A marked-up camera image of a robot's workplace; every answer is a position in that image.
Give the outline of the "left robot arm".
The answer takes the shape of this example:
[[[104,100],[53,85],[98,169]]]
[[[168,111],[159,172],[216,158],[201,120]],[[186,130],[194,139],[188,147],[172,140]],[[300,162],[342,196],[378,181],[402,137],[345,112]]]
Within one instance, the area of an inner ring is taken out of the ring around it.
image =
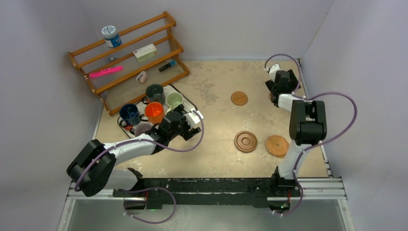
[[[180,153],[181,149],[169,147],[170,142],[178,136],[188,141],[197,134],[203,138],[204,116],[197,110],[186,112],[180,105],[135,138],[111,143],[90,140],[68,165],[66,173],[74,182],[75,192],[91,197],[106,188],[117,165],[163,149]]]

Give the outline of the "white strawberry metal tray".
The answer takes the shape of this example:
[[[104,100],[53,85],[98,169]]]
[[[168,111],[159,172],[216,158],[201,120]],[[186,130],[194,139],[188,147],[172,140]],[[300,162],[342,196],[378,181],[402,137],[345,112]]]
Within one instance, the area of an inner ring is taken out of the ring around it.
[[[183,102],[182,105],[184,106],[184,111],[186,114],[186,121],[187,123],[190,125],[190,127],[192,128],[193,125],[200,125],[200,120],[199,117],[194,113],[194,111],[196,111],[202,120],[204,120],[204,115],[198,110],[198,108],[196,107],[196,105],[187,97],[185,96],[183,93],[181,93],[181,91],[179,91],[176,87],[174,87],[172,84],[166,85],[163,87],[164,89],[164,95],[167,97],[169,94],[173,93],[173,92],[178,92],[183,96]],[[142,118],[142,121],[137,124],[137,125],[132,125],[132,124],[127,124],[122,117],[118,117],[117,118],[117,124],[118,126],[121,128],[121,130],[129,137],[129,138],[135,138],[135,134],[134,134],[134,129],[141,124],[149,124],[149,125],[153,125],[152,123],[147,121],[147,118],[144,116]]]

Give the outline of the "woven rattan round coaster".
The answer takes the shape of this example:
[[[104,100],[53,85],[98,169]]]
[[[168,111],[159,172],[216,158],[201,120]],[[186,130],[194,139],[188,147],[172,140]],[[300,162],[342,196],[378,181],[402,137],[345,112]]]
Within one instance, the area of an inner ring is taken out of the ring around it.
[[[289,143],[280,135],[271,135],[266,140],[266,149],[268,152],[278,158],[284,158],[289,149]]]

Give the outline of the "plain round wooden coaster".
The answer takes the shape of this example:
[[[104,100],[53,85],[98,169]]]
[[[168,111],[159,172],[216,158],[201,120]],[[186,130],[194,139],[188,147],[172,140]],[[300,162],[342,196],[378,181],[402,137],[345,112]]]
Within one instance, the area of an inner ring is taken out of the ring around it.
[[[248,102],[248,96],[242,91],[235,91],[231,94],[231,102],[237,106],[243,106]]]

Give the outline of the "dark grooved wooden coaster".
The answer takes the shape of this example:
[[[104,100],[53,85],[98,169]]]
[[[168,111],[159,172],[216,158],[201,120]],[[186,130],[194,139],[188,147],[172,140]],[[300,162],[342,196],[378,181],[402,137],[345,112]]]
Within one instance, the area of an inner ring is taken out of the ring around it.
[[[234,145],[239,151],[249,153],[256,149],[257,138],[250,131],[240,131],[235,135]]]

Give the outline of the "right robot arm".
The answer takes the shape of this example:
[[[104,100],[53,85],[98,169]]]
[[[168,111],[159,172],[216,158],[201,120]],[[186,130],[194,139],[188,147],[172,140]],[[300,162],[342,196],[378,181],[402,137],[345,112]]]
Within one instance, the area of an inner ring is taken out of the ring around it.
[[[298,80],[293,70],[284,71],[279,64],[266,68],[270,80],[265,82],[274,106],[290,112],[291,142],[283,161],[276,167],[270,183],[271,192],[281,196],[289,190],[299,190],[296,177],[304,163],[308,149],[327,135],[325,104],[322,101],[298,98],[294,91]]]

